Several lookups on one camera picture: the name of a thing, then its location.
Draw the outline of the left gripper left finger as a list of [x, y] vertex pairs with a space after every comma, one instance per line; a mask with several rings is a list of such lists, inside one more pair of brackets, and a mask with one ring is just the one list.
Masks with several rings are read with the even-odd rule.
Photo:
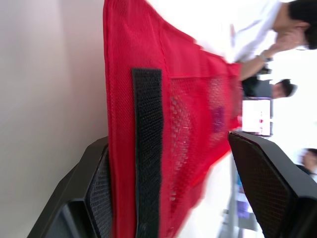
[[30, 238], [109, 238], [112, 199], [108, 138], [89, 145], [56, 186]]

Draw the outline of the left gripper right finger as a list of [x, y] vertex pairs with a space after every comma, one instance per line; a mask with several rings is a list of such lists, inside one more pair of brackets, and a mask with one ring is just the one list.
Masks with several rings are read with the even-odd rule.
[[315, 238], [316, 182], [272, 141], [231, 131], [228, 142], [264, 237]]

